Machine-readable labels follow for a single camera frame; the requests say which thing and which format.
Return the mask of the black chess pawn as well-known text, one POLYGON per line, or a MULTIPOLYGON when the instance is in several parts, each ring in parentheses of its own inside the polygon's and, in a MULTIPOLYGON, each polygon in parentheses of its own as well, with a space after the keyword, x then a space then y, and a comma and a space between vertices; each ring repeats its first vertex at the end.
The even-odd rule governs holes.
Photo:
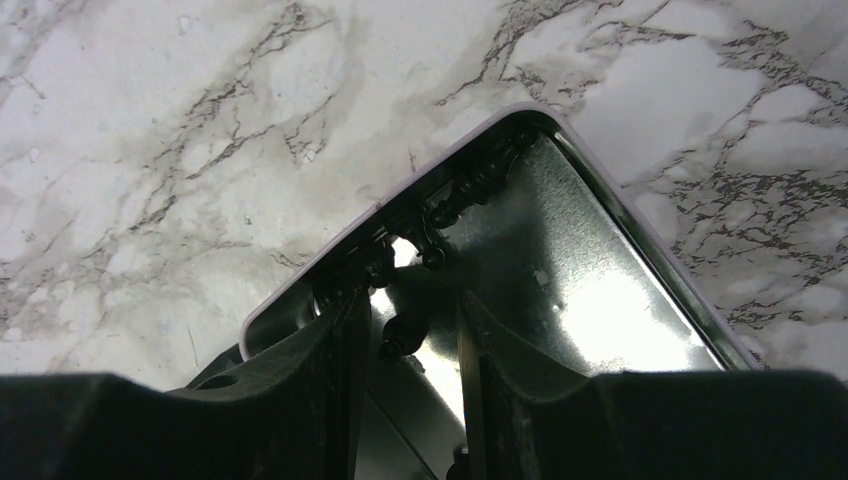
POLYGON ((414 354, 423 344, 429 332, 429 321, 411 312, 402 312, 391 318, 383 327, 382 342, 378 356, 387 364, 414 354))
POLYGON ((434 243, 425 225, 418 222, 408 222, 398 228, 397 236, 410 242, 418 252, 422 265, 431 271, 439 270, 445 262, 444 251, 434 243))
POLYGON ((512 165, 519 156, 514 148, 490 153, 465 165, 454 177, 450 194, 431 210, 428 223, 436 229, 454 225, 472 205, 486 205, 509 183, 512 165))

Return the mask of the white box of black pieces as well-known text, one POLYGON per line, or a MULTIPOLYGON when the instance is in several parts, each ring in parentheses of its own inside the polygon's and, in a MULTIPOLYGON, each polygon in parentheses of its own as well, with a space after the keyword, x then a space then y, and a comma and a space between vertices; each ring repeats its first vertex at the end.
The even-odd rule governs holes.
POLYGON ((685 268, 558 112, 519 103, 490 117, 376 200, 244 320, 243 358, 306 326, 371 246, 396 279, 370 292, 372 312, 359 479, 444 479, 465 443, 453 293, 472 292, 518 337, 586 376, 748 370, 756 361, 685 268), (445 229, 428 223, 468 163, 514 148, 508 186, 445 229), (427 270, 396 235, 422 222, 445 253, 427 270), (429 321, 421 347, 380 360, 384 325, 429 321))

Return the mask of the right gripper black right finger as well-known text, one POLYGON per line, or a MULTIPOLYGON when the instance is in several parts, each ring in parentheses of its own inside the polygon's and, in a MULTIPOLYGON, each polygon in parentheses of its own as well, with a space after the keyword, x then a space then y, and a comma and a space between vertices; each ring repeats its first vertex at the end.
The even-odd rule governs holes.
POLYGON ((458 297, 473 479, 843 479, 847 389, 813 371, 583 376, 458 297))

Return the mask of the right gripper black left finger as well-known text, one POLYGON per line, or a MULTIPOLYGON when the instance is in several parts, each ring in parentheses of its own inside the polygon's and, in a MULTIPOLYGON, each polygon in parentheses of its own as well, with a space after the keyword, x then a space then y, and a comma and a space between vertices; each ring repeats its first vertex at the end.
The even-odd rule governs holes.
POLYGON ((362 289, 193 389, 5 376, 5 479, 350 479, 370 335, 362 289))

